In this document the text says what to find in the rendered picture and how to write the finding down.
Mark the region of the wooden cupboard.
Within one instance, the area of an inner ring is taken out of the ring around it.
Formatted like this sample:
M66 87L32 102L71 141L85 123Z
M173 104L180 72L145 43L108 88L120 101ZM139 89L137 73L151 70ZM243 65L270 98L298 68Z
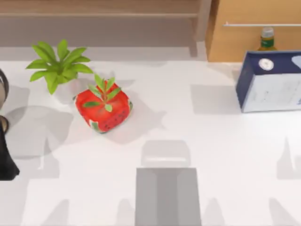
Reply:
M301 24L301 0L212 0L206 31L209 62L242 62L257 50L263 27L223 24ZM301 49L301 27L273 27L278 50Z

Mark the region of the grey cup with dark rim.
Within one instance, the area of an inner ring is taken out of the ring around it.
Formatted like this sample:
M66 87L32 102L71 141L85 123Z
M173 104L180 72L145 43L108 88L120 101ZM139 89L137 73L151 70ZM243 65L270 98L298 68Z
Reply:
M9 92L9 82L4 74L4 72L0 69L0 109L3 107Z

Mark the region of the blue and white box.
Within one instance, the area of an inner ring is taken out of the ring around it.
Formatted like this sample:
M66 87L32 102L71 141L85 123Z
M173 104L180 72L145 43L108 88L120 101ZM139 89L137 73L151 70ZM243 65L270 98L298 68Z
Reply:
M301 50L246 52L236 94L243 113L301 110Z

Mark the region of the open wooden shelf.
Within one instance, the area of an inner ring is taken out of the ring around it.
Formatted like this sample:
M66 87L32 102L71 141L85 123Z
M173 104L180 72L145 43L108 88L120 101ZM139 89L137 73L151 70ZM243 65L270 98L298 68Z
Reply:
M0 0L1 58L66 39L97 60L203 57L212 0Z

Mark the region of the green plant in white pot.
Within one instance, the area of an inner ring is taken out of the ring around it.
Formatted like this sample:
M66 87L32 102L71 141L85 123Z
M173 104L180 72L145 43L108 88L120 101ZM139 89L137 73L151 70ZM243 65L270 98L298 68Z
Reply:
M87 65L90 58L84 56L87 47L68 49L68 41L62 39L54 49L45 41L38 41L32 49L39 57L30 62L26 69L34 70L30 82L44 79L47 91L61 104L67 105L80 93L79 74L92 74Z

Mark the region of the green bottle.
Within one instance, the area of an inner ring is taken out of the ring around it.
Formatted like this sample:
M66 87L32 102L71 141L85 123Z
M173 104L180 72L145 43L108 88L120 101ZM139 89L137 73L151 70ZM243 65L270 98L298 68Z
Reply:
M260 46L258 51L276 51L274 45L274 29L272 27L264 27L261 31Z

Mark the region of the red plant pot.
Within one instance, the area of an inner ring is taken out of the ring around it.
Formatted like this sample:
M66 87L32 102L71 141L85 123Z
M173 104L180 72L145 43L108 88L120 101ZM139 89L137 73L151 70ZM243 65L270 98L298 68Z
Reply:
M95 85L75 97L75 106L96 132L104 134L124 122L133 109L133 103L116 84L115 77L108 79L95 74Z

